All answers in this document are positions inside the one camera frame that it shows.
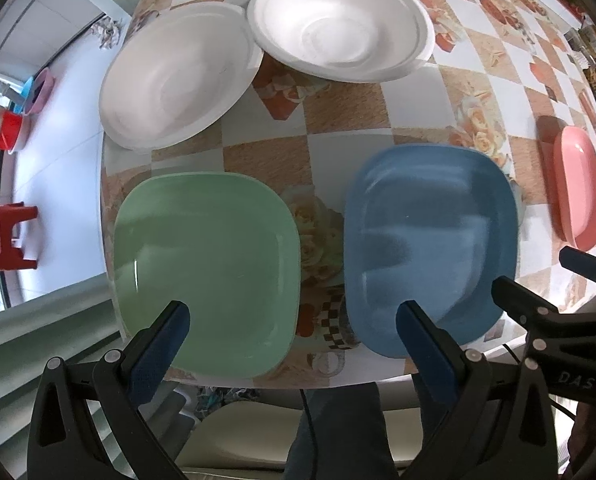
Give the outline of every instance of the red chair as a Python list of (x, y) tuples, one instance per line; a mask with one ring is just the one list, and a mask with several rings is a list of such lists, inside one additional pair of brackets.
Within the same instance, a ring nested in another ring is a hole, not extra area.
[(38, 208), (25, 207), (23, 202), (0, 205), (0, 270), (36, 269), (37, 260), (25, 260), (21, 249), (11, 244), (14, 225), (33, 220)]

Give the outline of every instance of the plate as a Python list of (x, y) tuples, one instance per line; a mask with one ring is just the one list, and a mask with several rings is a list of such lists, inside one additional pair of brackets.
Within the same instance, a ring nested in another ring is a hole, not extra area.
[(434, 49), (434, 27), (418, 0), (251, 0), (247, 18), (271, 56), (334, 81), (398, 79)]
[(284, 358), (296, 332), (296, 224), (282, 199), (248, 176), (150, 178), (118, 212), (114, 287), (132, 335), (171, 300), (189, 307), (189, 334), (172, 366), (255, 377)]
[(565, 239), (587, 252), (596, 246), (596, 150), (588, 133), (563, 128), (553, 147), (553, 165)]
[(261, 61), (240, 7), (203, 2), (173, 9), (139, 30), (111, 63), (100, 120), (124, 148), (172, 146), (229, 110)]
[(460, 345), (500, 318), (491, 282), (515, 277), (518, 217), (487, 156), (434, 144), (379, 153), (348, 192), (344, 229), (347, 313), (374, 352), (408, 355), (396, 331), (403, 301), (417, 301)]

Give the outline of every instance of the cable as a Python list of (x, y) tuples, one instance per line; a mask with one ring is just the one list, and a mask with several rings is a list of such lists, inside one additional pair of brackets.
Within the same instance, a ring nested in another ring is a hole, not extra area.
[[(518, 364), (520, 364), (520, 359), (518, 359), (518, 356), (516, 354), (514, 354), (513, 350), (511, 348), (509, 348), (509, 346), (507, 346), (506, 344), (503, 343), (503, 346), (505, 347), (505, 350), (507, 350), (507, 352), (509, 352), (511, 354), (511, 357), (513, 357), (516, 362)], [(559, 412), (564, 413), (565, 415), (567, 415), (571, 420), (576, 420), (576, 416), (571, 413), (567, 408), (565, 408), (564, 406), (561, 406), (558, 402), (556, 402), (553, 399), (549, 399), (550, 404), (556, 408)]]
[(518, 356), (517, 356), (516, 354), (514, 354), (514, 351), (513, 351), (511, 348), (509, 348), (509, 346), (508, 346), (508, 345), (506, 345), (506, 344), (504, 344), (504, 343), (503, 343), (503, 345), (502, 345), (502, 346), (504, 346), (504, 347), (505, 347), (505, 350), (507, 350), (507, 352), (509, 352), (509, 353), (511, 354), (511, 357), (513, 357), (513, 358), (515, 359), (515, 361), (516, 361), (518, 364), (520, 364), (520, 359), (518, 359)]
[(318, 443), (316, 442), (316, 431), (313, 429), (312, 413), (309, 411), (307, 397), (305, 397), (304, 390), (302, 388), (300, 389), (300, 396), (302, 397), (302, 406), (304, 408), (304, 414), (307, 416), (309, 432), (312, 434), (313, 463), (312, 474), (309, 476), (309, 478), (310, 480), (316, 480), (316, 474), (318, 473)]
[(552, 406), (554, 408), (556, 408), (559, 412), (564, 413), (565, 415), (567, 415), (571, 420), (576, 420), (576, 416), (571, 413), (567, 408), (565, 408), (563, 405), (559, 404), (558, 402), (556, 402), (553, 399), (550, 399)]

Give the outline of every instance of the table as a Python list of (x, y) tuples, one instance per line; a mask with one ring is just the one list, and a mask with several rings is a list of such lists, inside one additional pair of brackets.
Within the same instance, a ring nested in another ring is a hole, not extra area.
[[(201, 1), (246, 6), (248, 0), (141, 0), (132, 28), (169, 9)], [(104, 141), (102, 226), (113, 276), (118, 208), (143, 180), (180, 171), (233, 171), (277, 192), (296, 218), (301, 241), (301, 303), (319, 310), (342, 282), (345, 191), (373, 154), (405, 142), (444, 142), (489, 155), (523, 191), (516, 279), (573, 311), (596, 284), (558, 264), (564, 245), (553, 186), (553, 142), (563, 124), (588, 131), (596, 148), (596, 107), (553, 13), (536, 0), (421, 0), (434, 22), (429, 63), (382, 84), (344, 84), (308, 76), (265, 55), (242, 98), (195, 137), (147, 154)], [(591, 251), (596, 254), (596, 247)], [(506, 315), (470, 344), (481, 351), (523, 335)], [(318, 352), (295, 344), (274, 371), (226, 380), (170, 369), (191, 384), (320, 388), (415, 371), (408, 360), (367, 348)]]

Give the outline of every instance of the pink plate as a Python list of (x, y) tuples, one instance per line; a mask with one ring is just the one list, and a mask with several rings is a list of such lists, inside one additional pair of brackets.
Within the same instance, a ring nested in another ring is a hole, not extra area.
[(596, 150), (588, 133), (566, 126), (556, 137), (553, 162), (565, 238), (588, 251), (596, 246)]
[(38, 74), (36, 79), (34, 79), (34, 83), (31, 85), (27, 99), (25, 99), (23, 108), (25, 115), (40, 113), (52, 93), (54, 81), (56, 81), (56, 79), (52, 73), (49, 72), (48, 67), (45, 67), (40, 71), (40, 74)]

